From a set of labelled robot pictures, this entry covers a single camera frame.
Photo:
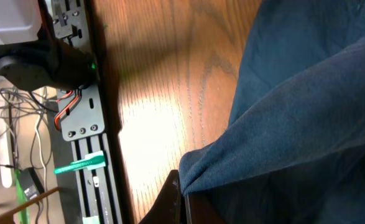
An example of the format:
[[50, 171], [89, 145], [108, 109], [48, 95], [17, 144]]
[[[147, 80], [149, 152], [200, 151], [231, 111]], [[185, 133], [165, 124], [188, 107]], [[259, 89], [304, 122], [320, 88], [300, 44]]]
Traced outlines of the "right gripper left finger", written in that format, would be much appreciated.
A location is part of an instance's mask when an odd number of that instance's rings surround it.
[[178, 170], [171, 170], [152, 208], [139, 224], [180, 224], [182, 195]]

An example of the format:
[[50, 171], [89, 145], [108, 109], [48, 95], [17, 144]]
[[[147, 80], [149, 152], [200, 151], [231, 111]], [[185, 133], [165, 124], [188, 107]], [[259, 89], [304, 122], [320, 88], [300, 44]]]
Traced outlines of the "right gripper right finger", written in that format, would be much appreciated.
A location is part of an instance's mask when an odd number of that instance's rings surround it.
[[204, 194], [190, 194], [185, 197], [188, 224], [225, 224]]

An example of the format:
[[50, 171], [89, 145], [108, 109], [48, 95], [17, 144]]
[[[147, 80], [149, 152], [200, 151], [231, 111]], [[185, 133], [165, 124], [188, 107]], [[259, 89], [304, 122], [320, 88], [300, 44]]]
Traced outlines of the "navy blue shorts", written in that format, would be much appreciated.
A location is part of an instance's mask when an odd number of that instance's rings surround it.
[[226, 223], [365, 223], [365, 0], [262, 1], [228, 127], [179, 173]]

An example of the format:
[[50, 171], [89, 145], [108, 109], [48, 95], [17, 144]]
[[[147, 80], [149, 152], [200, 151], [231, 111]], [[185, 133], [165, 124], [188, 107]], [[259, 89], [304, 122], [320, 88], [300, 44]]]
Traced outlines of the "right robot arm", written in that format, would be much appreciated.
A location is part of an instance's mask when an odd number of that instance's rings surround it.
[[55, 167], [101, 151], [106, 165], [56, 176], [50, 223], [178, 223], [190, 203], [177, 169], [204, 145], [204, 72], [226, 66], [208, 1], [0, 1], [0, 76], [46, 112]]

